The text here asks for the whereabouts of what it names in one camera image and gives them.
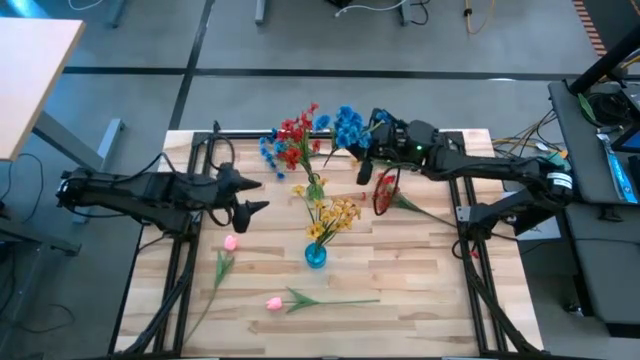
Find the pink tulip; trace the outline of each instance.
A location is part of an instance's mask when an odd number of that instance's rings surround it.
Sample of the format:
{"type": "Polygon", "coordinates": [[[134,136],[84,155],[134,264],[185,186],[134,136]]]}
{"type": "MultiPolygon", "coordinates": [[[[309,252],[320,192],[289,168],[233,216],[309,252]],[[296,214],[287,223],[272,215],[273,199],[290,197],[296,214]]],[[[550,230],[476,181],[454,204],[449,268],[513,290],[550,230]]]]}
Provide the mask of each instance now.
{"type": "Polygon", "coordinates": [[[238,238],[233,235],[228,235],[226,239],[224,239],[224,248],[227,251],[233,251],[238,247],[238,238]]]}
{"type": "Polygon", "coordinates": [[[279,296],[276,296],[274,298],[269,299],[269,301],[267,301],[267,310],[270,311],[278,311],[282,309],[282,298],[279,296]]]}

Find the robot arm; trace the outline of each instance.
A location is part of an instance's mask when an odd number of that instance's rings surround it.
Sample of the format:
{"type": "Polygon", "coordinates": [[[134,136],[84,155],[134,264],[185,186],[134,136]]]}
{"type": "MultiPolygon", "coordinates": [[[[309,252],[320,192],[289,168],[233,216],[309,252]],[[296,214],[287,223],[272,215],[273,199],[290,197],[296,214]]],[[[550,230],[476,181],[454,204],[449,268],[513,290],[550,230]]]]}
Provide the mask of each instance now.
{"type": "Polygon", "coordinates": [[[456,144],[432,125],[419,120],[407,124],[380,109],[373,110],[369,127],[375,127],[371,146],[366,150],[357,145],[348,149],[362,161],[357,179],[360,185],[369,182],[372,161],[382,160],[401,164],[433,181],[468,176],[516,181],[525,186],[493,204],[456,209],[464,232],[479,231],[488,239],[498,220],[512,218],[515,220],[511,224],[520,234],[553,216],[572,198],[571,176],[545,159],[464,155],[453,150],[456,144]]]}
{"type": "Polygon", "coordinates": [[[168,234],[183,234],[191,222],[191,212],[206,211],[219,226],[233,224],[247,230],[251,215],[269,205],[268,201],[240,204],[236,193],[262,184],[243,178],[230,163],[222,164],[214,180],[206,175],[180,172],[148,172],[133,176],[93,173],[78,168],[62,175],[56,194],[70,210],[76,206],[102,206],[148,221],[168,234]],[[213,210],[224,209],[229,220],[221,223],[213,210]]]}

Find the pink rose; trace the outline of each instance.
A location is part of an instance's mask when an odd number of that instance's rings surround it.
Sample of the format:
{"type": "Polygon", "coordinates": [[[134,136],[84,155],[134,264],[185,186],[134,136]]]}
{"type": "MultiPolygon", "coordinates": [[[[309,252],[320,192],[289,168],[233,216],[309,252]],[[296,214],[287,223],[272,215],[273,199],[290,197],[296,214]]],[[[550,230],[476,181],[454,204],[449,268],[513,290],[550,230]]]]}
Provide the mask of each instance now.
{"type": "Polygon", "coordinates": [[[280,298],[279,296],[271,298],[269,299],[269,301],[267,301],[267,310],[278,311],[280,309],[282,309],[282,298],[280,298]]]}
{"type": "Polygon", "coordinates": [[[227,251],[233,251],[238,247],[238,238],[233,235],[228,235],[226,239],[224,239],[224,248],[227,251]]]}

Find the blue vase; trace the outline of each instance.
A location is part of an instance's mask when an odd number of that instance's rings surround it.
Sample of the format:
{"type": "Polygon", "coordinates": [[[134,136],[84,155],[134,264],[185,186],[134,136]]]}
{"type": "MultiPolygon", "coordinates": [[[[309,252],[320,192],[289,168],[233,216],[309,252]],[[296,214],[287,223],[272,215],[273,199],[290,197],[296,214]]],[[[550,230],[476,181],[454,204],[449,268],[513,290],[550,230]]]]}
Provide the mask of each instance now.
{"type": "Polygon", "coordinates": [[[316,250],[316,243],[312,242],[304,250],[304,258],[312,269],[319,269],[327,263],[327,249],[321,246],[316,250]]]}

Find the wooden tabletop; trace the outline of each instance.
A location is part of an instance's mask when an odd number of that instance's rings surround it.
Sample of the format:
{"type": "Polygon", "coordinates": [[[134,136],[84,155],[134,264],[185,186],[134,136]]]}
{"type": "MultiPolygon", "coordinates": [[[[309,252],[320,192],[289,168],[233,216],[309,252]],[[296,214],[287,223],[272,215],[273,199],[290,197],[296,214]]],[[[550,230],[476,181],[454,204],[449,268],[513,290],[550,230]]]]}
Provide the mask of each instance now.
{"type": "Polygon", "coordinates": [[[0,17],[0,160],[20,153],[83,30],[80,20],[0,17]]]}
{"type": "MultiPolygon", "coordinates": [[[[192,134],[167,134],[164,151],[179,169],[186,168],[192,134]]],[[[493,155],[487,130],[464,130],[464,135],[470,153],[493,155]]],[[[462,263],[451,255],[457,240],[455,228],[401,209],[389,209],[376,217],[370,197],[375,184],[356,185],[358,169],[348,158],[335,158],[319,171],[329,179],[325,192],[329,197],[352,197],[362,206],[363,217],[354,222],[351,231],[337,235],[329,244],[325,268],[310,269],[303,256],[310,241],[304,230],[309,217],[303,201],[291,193],[293,185],[304,184],[306,175],[298,169],[279,182],[262,160],[257,140],[233,143],[236,168],[245,177],[263,183],[239,197],[269,200],[271,204],[253,217],[247,233],[239,235],[233,271],[184,346],[183,356],[477,355],[462,263]],[[362,200],[363,191],[367,200],[362,200]],[[315,306],[290,315],[267,311],[267,299],[290,299],[285,287],[317,300],[380,302],[315,306]]],[[[322,151],[328,150],[324,144],[322,151]]],[[[216,162],[229,158],[223,145],[215,152],[216,162]]],[[[322,161],[313,160],[313,168],[321,169],[322,161]]],[[[493,202],[502,192],[499,181],[474,180],[474,185],[478,201],[493,202]]],[[[447,182],[431,182],[403,172],[400,188],[418,206],[454,221],[447,182]]],[[[208,218],[204,222],[187,333],[212,293],[216,252],[232,231],[231,227],[217,227],[208,218]]],[[[498,227],[496,232],[512,235],[509,228],[498,227]]],[[[147,229],[141,242],[159,235],[157,229],[147,229]]],[[[541,348],[517,244],[494,237],[487,245],[500,304],[524,336],[541,348]]],[[[171,240],[167,240],[138,255],[116,349],[130,345],[157,311],[170,251],[171,240]]],[[[495,344],[486,307],[483,312],[489,342],[495,344]]]]}

